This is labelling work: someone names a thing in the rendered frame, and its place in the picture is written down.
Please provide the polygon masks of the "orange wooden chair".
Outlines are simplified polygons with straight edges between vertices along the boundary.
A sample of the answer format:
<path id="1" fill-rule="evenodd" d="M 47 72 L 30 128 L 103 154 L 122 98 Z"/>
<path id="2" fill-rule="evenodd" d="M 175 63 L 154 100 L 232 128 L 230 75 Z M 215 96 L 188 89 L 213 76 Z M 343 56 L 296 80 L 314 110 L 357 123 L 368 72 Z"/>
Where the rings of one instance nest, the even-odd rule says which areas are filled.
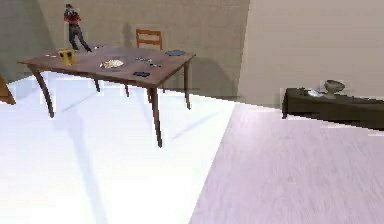
<path id="1" fill-rule="evenodd" d="M 148 30 L 148 29 L 136 29 L 135 31 L 136 37 L 136 48 L 138 49 L 138 53 L 140 58 L 148 58 L 148 55 L 153 52 L 153 49 L 141 49 L 141 45 L 151 45 L 154 46 L 156 50 L 163 50 L 162 44 L 162 34 L 158 30 Z M 125 58 L 125 61 L 128 64 L 135 62 L 135 58 L 132 55 Z"/>

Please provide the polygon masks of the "white plate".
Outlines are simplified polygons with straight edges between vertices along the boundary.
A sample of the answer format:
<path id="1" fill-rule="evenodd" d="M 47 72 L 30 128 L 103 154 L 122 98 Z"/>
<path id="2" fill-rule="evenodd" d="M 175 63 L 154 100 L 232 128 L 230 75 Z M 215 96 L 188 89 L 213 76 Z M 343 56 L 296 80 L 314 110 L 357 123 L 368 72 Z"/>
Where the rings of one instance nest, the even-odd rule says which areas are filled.
<path id="1" fill-rule="evenodd" d="M 105 62 L 102 62 L 100 63 L 99 67 L 100 68 L 117 68 L 117 67 L 120 67 L 124 64 L 124 62 L 120 61 L 120 60 L 109 60 L 109 61 L 105 61 Z"/>

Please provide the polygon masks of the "brown wooden dining table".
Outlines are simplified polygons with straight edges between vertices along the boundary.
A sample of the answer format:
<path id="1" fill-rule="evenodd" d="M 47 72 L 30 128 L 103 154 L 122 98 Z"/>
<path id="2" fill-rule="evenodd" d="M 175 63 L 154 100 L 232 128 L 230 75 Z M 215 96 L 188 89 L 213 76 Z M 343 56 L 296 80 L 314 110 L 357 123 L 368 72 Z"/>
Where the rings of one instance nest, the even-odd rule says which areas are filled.
<path id="1" fill-rule="evenodd" d="M 191 108 L 188 93 L 188 71 L 189 65 L 195 54 L 185 53 L 181 56 L 168 56 L 165 51 L 155 50 L 148 55 L 153 61 L 141 62 L 135 61 L 128 64 L 125 58 L 132 55 L 138 57 L 137 48 L 128 48 L 124 46 L 103 46 L 94 49 L 92 53 L 78 51 L 74 53 L 75 63 L 73 65 L 64 65 L 60 59 L 59 53 L 52 52 L 49 55 L 56 55 L 56 58 L 35 56 L 23 59 L 20 64 L 25 64 L 35 76 L 46 100 L 48 113 L 51 118 L 54 117 L 54 109 L 48 88 L 41 75 L 43 71 L 58 72 L 78 77 L 93 79 L 97 90 L 100 90 L 98 81 L 108 81 L 123 85 L 132 85 L 146 88 L 151 98 L 153 120 L 157 137 L 157 144 L 162 146 L 162 136 L 159 120 L 158 93 L 157 89 L 172 77 L 180 69 L 184 69 L 184 94 L 186 107 Z M 124 64 L 117 68 L 100 68 L 102 62 L 109 60 L 120 60 Z M 148 77 L 134 76 L 134 72 L 148 72 Z"/>

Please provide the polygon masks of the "yellow box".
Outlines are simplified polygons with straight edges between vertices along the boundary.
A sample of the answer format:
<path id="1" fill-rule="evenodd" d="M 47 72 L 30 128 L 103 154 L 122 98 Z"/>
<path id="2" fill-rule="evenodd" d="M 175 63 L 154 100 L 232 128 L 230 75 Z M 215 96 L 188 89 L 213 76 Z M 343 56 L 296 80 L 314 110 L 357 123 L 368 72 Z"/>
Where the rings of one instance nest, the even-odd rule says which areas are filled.
<path id="1" fill-rule="evenodd" d="M 58 51 L 64 65 L 73 65 L 75 63 L 74 51 L 72 49 L 63 49 Z"/>

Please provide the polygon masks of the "grey bowl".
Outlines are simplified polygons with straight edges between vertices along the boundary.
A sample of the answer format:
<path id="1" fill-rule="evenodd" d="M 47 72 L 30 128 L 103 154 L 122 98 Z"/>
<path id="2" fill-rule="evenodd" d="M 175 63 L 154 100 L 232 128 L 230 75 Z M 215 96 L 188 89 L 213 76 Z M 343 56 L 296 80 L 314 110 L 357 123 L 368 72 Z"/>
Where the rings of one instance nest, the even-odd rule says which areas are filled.
<path id="1" fill-rule="evenodd" d="M 342 91 L 345 88 L 345 85 L 336 80 L 326 80 L 324 87 L 329 94 L 335 94 Z"/>

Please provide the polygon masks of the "red and black figurine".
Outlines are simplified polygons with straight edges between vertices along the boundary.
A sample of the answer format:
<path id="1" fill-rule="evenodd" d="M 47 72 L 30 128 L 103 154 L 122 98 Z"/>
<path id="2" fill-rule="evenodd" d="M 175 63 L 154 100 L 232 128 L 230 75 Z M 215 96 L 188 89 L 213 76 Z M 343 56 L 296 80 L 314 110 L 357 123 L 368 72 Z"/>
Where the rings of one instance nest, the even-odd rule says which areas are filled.
<path id="1" fill-rule="evenodd" d="M 88 46 L 86 41 L 84 40 L 81 27 L 79 22 L 81 21 L 79 13 L 74 9 L 71 4 L 65 5 L 65 11 L 63 14 L 64 21 L 68 23 L 68 35 L 69 42 L 72 48 L 77 51 L 79 49 L 75 38 L 78 38 L 82 46 L 85 48 L 87 52 L 91 52 L 91 48 Z"/>

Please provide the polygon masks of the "dark brown low table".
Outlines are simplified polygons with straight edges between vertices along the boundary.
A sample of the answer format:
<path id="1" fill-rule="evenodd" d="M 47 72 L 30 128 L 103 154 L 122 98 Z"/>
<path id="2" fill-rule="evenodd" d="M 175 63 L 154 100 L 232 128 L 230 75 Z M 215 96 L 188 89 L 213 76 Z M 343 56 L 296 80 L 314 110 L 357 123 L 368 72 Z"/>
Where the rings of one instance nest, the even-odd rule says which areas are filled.
<path id="1" fill-rule="evenodd" d="M 300 95 L 299 88 L 287 88 L 282 118 L 306 117 L 384 131 L 384 101 L 336 94 L 335 99 Z"/>

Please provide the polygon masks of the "orange wooden furniture corner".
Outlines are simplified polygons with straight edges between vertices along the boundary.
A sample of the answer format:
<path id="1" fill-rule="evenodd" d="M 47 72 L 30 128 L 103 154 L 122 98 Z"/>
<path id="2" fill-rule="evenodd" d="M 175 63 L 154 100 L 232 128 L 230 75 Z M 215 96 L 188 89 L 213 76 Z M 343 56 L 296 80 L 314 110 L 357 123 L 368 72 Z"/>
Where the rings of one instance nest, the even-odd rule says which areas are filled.
<path id="1" fill-rule="evenodd" d="M 6 85 L 1 75 L 0 75 L 0 101 L 10 105 L 14 105 L 16 103 L 10 90 L 8 89 L 8 86 Z"/>

